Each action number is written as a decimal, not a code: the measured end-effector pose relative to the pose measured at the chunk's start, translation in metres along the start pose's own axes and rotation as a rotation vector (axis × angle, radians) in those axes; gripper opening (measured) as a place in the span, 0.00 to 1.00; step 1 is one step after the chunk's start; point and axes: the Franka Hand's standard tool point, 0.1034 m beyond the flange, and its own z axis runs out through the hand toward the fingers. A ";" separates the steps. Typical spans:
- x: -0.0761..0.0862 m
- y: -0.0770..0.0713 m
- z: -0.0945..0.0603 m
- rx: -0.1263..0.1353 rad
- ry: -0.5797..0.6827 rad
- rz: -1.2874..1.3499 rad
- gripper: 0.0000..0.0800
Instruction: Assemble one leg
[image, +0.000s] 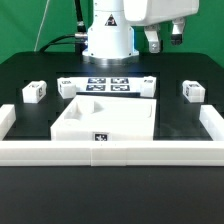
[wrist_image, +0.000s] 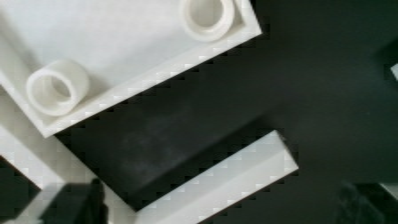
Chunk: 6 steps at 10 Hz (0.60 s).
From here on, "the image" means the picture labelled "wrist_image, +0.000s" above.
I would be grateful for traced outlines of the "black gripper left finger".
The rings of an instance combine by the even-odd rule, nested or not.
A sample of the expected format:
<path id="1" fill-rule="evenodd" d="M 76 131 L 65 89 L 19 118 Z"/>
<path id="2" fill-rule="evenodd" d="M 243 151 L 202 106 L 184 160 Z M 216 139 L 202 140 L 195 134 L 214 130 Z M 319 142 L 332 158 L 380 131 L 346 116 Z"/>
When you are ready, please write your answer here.
<path id="1" fill-rule="evenodd" d="M 38 220 L 42 224 L 106 224 L 104 187 L 97 179 L 65 184 Z"/>

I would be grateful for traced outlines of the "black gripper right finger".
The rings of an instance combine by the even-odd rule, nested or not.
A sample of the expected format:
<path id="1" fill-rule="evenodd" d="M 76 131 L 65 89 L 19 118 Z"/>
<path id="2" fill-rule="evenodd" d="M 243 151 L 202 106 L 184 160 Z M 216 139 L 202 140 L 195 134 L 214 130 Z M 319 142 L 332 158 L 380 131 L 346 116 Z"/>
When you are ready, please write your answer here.
<path id="1" fill-rule="evenodd" d="M 335 224 L 398 224 L 398 198 L 378 183 L 342 185 Z"/>

